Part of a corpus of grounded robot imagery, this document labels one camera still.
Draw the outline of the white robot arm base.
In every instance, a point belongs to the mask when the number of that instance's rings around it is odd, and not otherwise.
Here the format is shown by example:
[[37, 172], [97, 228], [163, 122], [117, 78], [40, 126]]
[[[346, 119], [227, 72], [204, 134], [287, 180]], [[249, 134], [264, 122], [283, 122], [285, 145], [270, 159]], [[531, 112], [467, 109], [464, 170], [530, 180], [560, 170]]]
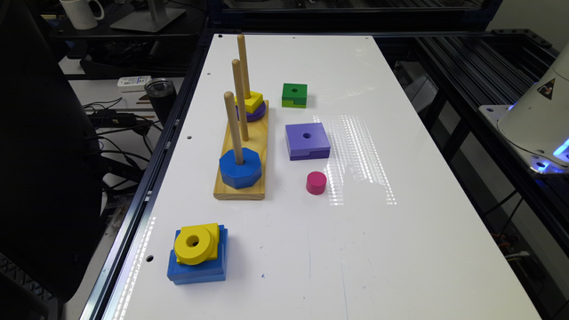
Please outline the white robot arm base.
[[537, 174], [568, 173], [568, 50], [512, 105], [478, 108]]

